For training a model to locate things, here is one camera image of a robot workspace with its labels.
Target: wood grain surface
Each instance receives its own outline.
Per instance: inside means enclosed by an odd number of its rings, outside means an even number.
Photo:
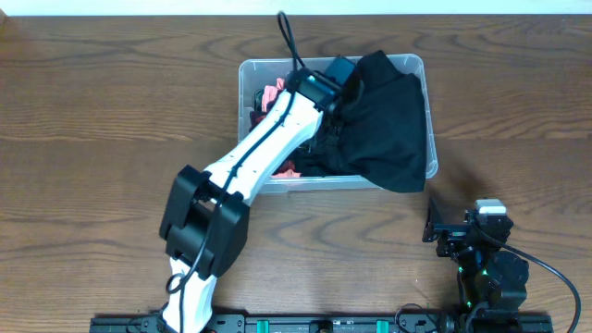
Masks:
[[[260,196],[215,304],[393,313],[458,301],[421,242],[428,194],[499,197],[510,244],[577,286],[592,332],[592,17],[290,18],[302,57],[415,53],[439,171],[424,193]],[[237,141],[238,68],[289,56],[272,17],[11,18],[0,28],[0,331],[84,332],[167,301],[157,229],[171,182]],[[574,300],[531,265],[524,310]]]

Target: clothing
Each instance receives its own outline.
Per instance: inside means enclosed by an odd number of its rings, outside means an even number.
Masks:
[[[265,86],[263,92],[263,100],[261,103],[261,107],[263,112],[267,113],[267,111],[271,111],[273,105],[269,105],[270,103],[275,103],[276,99],[278,98],[279,93],[284,90],[285,80],[282,78],[276,79],[276,86]]]
[[[290,155],[303,177],[361,175],[397,192],[426,182],[426,111],[420,80],[400,73],[382,51],[357,63],[361,99],[344,106],[304,149]]]

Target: plastic storage bin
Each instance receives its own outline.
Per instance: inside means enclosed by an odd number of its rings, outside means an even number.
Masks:
[[[349,56],[356,62],[360,56]],[[425,97],[425,119],[427,121],[427,159],[425,165],[425,177],[430,179],[438,171],[438,157],[436,156],[436,144],[434,143],[434,131],[432,129],[432,117],[427,99],[426,74],[424,62],[417,55],[389,55],[388,59],[402,73],[413,73],[422,82],[422,91]],[[304,64],[311,69],[324,70],[333,58],[305,58]],[[253,111],[253,97],[257,90],[266,85],[274,85],[276,78],[285,77],[292,71],[290,59],[252,59],[246,60],[239,68],[239,142],[248,134],[251,127],[249,114]],[[261,189],[261,193],[282,193],[287,191],[314,191],[314,190],[344,190],[344,189],[368,189],[378,188],[361,176],[332,176],[332,177],[301,177],[295,179],[270,178]]]

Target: black cable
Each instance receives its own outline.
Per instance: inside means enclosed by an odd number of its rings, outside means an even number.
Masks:
[[[549,272],[553,273],[557,278],[559,278],[561,281],[563,281],[563,283],[565,283],[567,285],[567,287],[569,287],[570,291],[573,294],[573,299],[575,300],[575,313],[573,314],[573,320],[572,320],[572,324],[570,325],[569,329],[567,330],[568,333],[573,333],[575,331],[575,327],[577,326],[577,322],[580,320],[580,313],[582,312],[582,301],[580,300],[580,294],[577,292],[577,289],[575,288],[574,284],[572,283],[572,281],[570,281],[567,277],[565,277],[564,274],[562,274],[560,271],[558,271],[557,269],[553,268],[552,266],[544,263],[541,260],[536,259],[534,256],[528,254],[528,253],[524,253],[518,249],[513,248],[510,245],[504,244],[501,241],[498,241],[494,238],[492,238],[491,236],[487,235],[485,231],[483,231],[475,222],[471,223],[475,229],[479,232],[479,234],[481,235],[481,237],[483,237],[486,241],[490,242],[491,244],[495,245],[495,246],[499,246],[501,248],[504,248],[512,253],[518,254],[528,260],[530,260],[531,262],[540,265],[541,267],[547,269]]]
[[[288,34],[286,34],[286,31],[284,31],[282,19],[284,19],[284,22],[286,23],[286,30],[288,30]],[[298,54],[298,50],[296,49],[296,43],[294,42],[294,36],[292,35],[292,28],[290,27],[286,13],[282,11],[277,13],[277,24],[279,26],[279,30],[281,31],[281,35],[284,36],[284,41],[286,41],[286,44],[292,53],[292,58],[296,58],[302,67],[306,67],[300,58],[300,55]]]
[[[286,30],[288,31],[288,34],[286,34],[286,31],[284,30],[284,25],[282,24],[282,18],[283,18],[284,22],[286,23]],[[284,12],[277,13],[277,24],[279,26],[279,29],[281,30],[281,34],[284,36],[284,40],[286,41],[288,48],[290,49],[290,51],[292,53],[293,70],[294,71],[298,70],[297,61],[300,62],[300,64],[303,67],[305,67],[304,63],[302,62],[302,59],[300,59],[300,56],[298,55],[298,51],[296,50],[296,44],[294,43],[294,36],[292,35],[292,29],[290,27],[290,23],[288,22],[288,18],[286,17],[286,14]],[[242,167],[242,164],[244,163],[244,161],[246,161],[247,158],[249,158],[249,156],[261,145],[261,143],[263,143],[278,127],[283,125],[284,120],[286,120],[286,117],[288,117],[288,114],[290,113],[290,110],[292,109],[292,105],[294,104],[295,97],[296,97],[296,92],[292,92],[292,94],[290,95],[290,99],[288,100],[288,105],[286,106],[286,110],[279,117],[277,122],[253,146],[251,146],[251,148],[249,148],[249,150],[247,150],[247,152],[232,167],[232,169],[230,170],[230,174],[228,175],[228,178],[226,179],[226,182],[224,183],[224,186],[222,187],[222,192],[220,193],[220,196],[216,199],[215,210],[218,209],[220,207],[220,205],[222,205],[222,202],[224,201],[224,198],[227,195],[228,188],[230,187],[230,182],[235,177],[237,177],[237,173],[239,172],[239,168]],[[179,333],[183,333],[183,300],[184,300],[184,294],[185,294],[185,285],[187,284],[187,282],[189,281],[189,279],[193,275],[193,273],[195,273],[195,271],[197,270],[197,265],[198,265],[200,259],[202,258],[204,251],[205,251],[205,240],[207,240],[209,238],[212,230],[213,230],[213,228],[208,228],[207,231],[205,232],[205,237],[203,238],[202,245],[200,245],[200,250],[197,253],[197,255],[195,256],[195,260],[193,261],[193,265],[191,265],[189,272],[185,275],[183,275],[182,273],[177,273],[177,274],[171,276],[168,279],[168,281],[166,282],[166,292],[168,294],[180,292],[180,295],[179,295]],[[171,289],[170,285],[172,284],[172,281],[175,278],[180,278],[179,284],[174,289]]]
[[[471,322],[473,322],[473,319],[475,319],[477,311],[486,309],[487,306],[487,302],[480,302],[479,304],[475,305],[469,316],[466,317],[466,320],[464,321],[464,333],[469,333],[469,325],[471,325]]]
[[[415,306],[420,308],[421,310],[424,310],[424,308],[416,303],[407,303],[405,305],[403,305],[402,307],[399,308],[399,310],[397,310],[397,313],[395,314],[395,325],[397,325],[399,327],[399,329],[401,331],[403,331],[404,333],[410,333],[407,329],[403,328],[401,326],[401,324],[399,324],[399,314],[401,313],[401,310],[406,308],[406,307],[410,307],[410,306]],[[438,331],[438,324],[436,323],[436,321],[434,321],[434,319],[432,319],[432,317],[429,316],[429,314],[425,314],[425,316],[427,317],[427,319],[429,319],[429,321],[432,322],[432,324],[434,324],[434,326],[436,327],[436,331]]]

